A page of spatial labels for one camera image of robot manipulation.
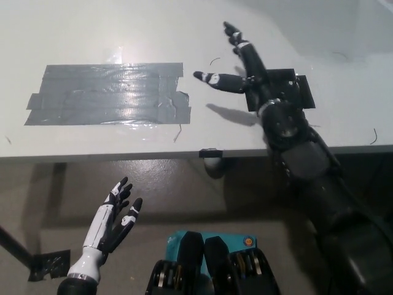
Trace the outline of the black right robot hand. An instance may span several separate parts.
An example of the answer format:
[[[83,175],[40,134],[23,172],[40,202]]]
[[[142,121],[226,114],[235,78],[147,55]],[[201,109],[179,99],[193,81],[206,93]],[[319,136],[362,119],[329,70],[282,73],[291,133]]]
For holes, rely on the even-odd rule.
[[[253,43],[229,22],[223,25],[245,75],[195,71],[194,77],[213,89],[245,95],[270,154],[291,181],[301,184],[341,175],[339,161],[305,116],[303,103],[313,101],[306,77],[294,69],[266,69]]]

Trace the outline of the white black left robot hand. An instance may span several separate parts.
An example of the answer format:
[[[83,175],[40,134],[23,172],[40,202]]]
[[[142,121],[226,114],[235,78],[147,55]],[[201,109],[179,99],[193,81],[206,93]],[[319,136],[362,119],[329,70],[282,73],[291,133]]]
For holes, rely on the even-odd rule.
[[[99,206],[82,247],[82,255],[68,271],[68,278],[86,280],[98,284],[100,268],[105,264],[108,254],[121,244],[136,223],[143,200],[137,198],[125,216],[116,221],[123,208],[127,207],[127,198],[133,185],[127,177],[120,180]]]

